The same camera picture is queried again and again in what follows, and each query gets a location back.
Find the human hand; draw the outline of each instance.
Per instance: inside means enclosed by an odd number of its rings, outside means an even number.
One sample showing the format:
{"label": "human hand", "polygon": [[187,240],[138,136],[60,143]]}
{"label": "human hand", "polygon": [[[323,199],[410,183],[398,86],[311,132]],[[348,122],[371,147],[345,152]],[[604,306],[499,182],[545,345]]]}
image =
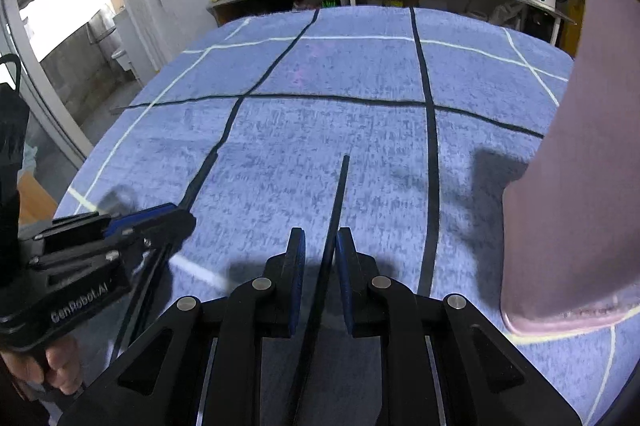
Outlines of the human hand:
{"label": "human hand", "polygon": [[82,384],[78,342],[71,336],[64,336],[51,343],[46,350],[50,370],[44,374],[41,366],[31,356],[0,352],[9,372],[25,382],[47,382],[59,388],[65,395],[73,394]]}

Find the blue gripper pad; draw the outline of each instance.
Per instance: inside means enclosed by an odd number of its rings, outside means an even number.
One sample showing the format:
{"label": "blue gripper pad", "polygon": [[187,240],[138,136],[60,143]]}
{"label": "blue gripper pad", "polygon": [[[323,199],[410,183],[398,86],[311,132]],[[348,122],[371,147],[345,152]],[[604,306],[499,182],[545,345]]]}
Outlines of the blue gripper pad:
{"label": "blue gripper pad", "polygon": [[159,215],[164,215],[165,213],[171,212],[176,208],[177,206],[175,204],[168,202],[166,204],[154,206],[153,208],[148,208],[146,210],[142,210],[139,212],[130,213],[129,215],[125,215],[124,217],[112,219],[107,229],[104,230],[104,237],[106,238],[111,236],[120,228],[124,228],[124,227],[132,228],[136,224],[143,222],[146,219],[157,217]]}
{"label": "blue gripper pad", "polygon": [[353,334],[353,297],[351,288],[351,273],[349,272],[350,260],[355,260],[356,249],[353,245],[351,230],[349,228],[341,228],[335,238],[335,265],[338,268],[338,278],[340,279],[340,298],[342,300],[342,313],[344,315],[344,324],[347,326],[347,332]]}
{"label": "blue gripper pad", "polygon": [[302,279],[305,272],[305,232],[301,228],[292,228],[287,244],[284,265],[282,266],[283,276],[286,270],[290,270],[290,299],[289,299],[289,334],[296,333],[298,320],[300,318],[300,302],[302,300]]}

